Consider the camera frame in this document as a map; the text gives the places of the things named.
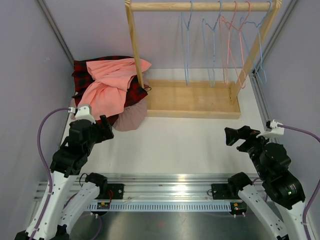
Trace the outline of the dusty pink ruffled garment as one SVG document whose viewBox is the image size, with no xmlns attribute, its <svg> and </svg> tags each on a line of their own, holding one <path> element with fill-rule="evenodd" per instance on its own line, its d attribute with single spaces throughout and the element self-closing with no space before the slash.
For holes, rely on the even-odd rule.
<svg viewBox="0 0 320 240">
<path fill-rule="evenodd" d="M 147 91 L 136 77 L 76 78 L 75 105 L 91 106 L 94 119 L 105 115 L 120 132 L 136 130 L 147 116 Z"/>
</svg>

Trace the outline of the blue hanger with pink skirt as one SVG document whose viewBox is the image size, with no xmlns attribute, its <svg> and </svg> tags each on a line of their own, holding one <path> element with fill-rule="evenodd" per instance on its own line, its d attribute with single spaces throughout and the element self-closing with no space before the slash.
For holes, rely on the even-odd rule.
<svg viewBox="0 0 320 240">
<path fill-rule="evenodd" d="M 193 2 L 190 1 L 190 11 L 188 21 L 184 17 L 184 13 L 180 13 L 180 33 L 181 33 L 181 47 L 183 54 L 183 70 L 186 86 L 189 85 L 189 63 L 190 63 L 190 23 L 193 14 Z"/>
</svg>

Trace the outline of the pink wire hanger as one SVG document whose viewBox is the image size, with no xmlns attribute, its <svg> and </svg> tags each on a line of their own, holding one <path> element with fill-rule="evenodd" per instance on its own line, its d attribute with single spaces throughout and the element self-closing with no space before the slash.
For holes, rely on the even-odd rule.
<svg viewBox="0 0 320 240">
<path fill-rule="evenodd" d="M 244 60 L 244 50 L 243 50 L 243 41 L 242 41 L 242 29 L 243 26 L 245 24 L 245 21 L 247 20 L 247 18 L 249 17 L 249 15 L 251 14 L 251 3 L 247 1 L 247 4 L 249 6 L 249 10 L 248 13 L 246 15 L 246 17 L 244 18 L 243 22 L 239 24 L 239 27 L 235 27 L 235 25 L 233 24 L 234 19 L 237 15 L 237 11 L 238 11 L 238 2 L 234 1 L 234 5 L 235 5 L 235 9 L 234 9 L 234 13 L 232 16 L 232 19 L 230 22 L 226 22 L 225 24 L 228 25 L 227 29 L 228 29 L 228 42 L 227 42 L 227 63 L 229 62 L 229 57 L 231 57 L 231 60 L 234 62 L 234 58 L 233 58 L 233 53 L 230 47 L 230 33 L 231 33 L 231 28 L 235 29 L 238 32 L 238 37 L 239 37 L 239 46 L 240 46 L 240 55 L 241 55 L 241 62 L 242 62 L 242 68 L 241 68 L 241 72 L 238 73 L 236 71 L 237 74 L 237 80 L 239 81 L 240 84 L 240 88 L 244 89 L 246 87 L 246 73 L 244 71 L 244 66 L 245 66 L 245 60 Z"/>
</svg>

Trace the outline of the pink hanger with ruffled garment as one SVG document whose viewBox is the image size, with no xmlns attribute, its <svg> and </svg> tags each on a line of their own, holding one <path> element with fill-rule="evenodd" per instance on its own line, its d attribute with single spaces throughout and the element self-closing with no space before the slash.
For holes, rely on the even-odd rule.
<svg viewBox="0 0 320 240">
<path fill-rule="evenodd" d="M 223 70 L 223 83 L 225 87 L 228 87 L 232 79 L 230 79 L 230 70 L 233 69 L 236 76 L 238 71 L 236 68 L 236 62 L 233 57 L 232 51 L 232 34 L 233 34 L 233 21 L 235 19 L 237 11 L 233 12 L 231 20 L 228 20 L 223 14 L 223 3 L 219 1 L 219 17 L 218 25 L 220 31 L 220 42 L 222 46 L 222 70 Z"/>
</svg>

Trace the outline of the blue hanger with plaid skirt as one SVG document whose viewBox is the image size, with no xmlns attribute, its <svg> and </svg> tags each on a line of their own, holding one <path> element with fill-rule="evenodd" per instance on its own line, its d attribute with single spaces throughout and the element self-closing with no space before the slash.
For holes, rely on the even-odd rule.
<svg viewBox="0 0 320 240">
<path fill-rule="evenodd" d="M 203 49 L 204 49 L 204 60 L 205 66 L 207 70 L 209 85 L 211 88 L 216 86 L 216 72 L 215 72 L 215 63 L 216 63 L 216 28 L 218 22 L 221 18 L 222 13 L 222 2 L 219 0 L 219 13 L 218 17 L 213 26 L 211 26 L 205 18 L 202 19 L 201 22 L 201 33 L 202 33 L 202 42 L 203 42 Z M 209 64 L 209 52 L 207 50 L 207 42 L 205 37 L 205 28 L 208 27 L 212 33 L 212 64 Z"/>
</svg>

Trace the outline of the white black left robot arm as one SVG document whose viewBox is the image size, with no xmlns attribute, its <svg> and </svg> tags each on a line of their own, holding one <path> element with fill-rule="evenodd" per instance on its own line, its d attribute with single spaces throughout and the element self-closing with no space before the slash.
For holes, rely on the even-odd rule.
<svg viewBox="0 0 320 240">
<path fill-rule="evenodd" d="M 107 177 L 90 173 L 70 201 L 67 195 L 95 144 L 114 137 L 106 116 L 100 121 L 78 119 L 70 124 L 69 135 L 52 157 L 45 194 L 31 224 L 16 234 L 17 240 L 67 240 L 87 206 L 109 192 Z"/>
</svg>

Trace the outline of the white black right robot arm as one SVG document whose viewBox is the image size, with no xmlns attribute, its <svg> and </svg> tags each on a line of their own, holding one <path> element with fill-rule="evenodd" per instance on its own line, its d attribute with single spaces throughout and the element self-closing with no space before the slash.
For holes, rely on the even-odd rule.
<svg viewBox="0 0 320 240">
<path fill-rule="evenodd" d="M 243 200 L 274 239 L 309 240 L 311 237 L 304 218 L 306 196 L 303 187 L 289 171 L 291 159 L 284 146 L 269 141 L 284 134 L 283 126 L 273 120 L 268 122 L 268 131 L 265 132 L 247 125 L 239 129 L 226 127 L 224 132 L 227 146 L 238 140 L 244 141 L 237 150 L 249 155 L 265 193 L 276 205 L 281 218 L 259 196 L 244 172 L 228 178 L 228 195 Z"/>
</svg>

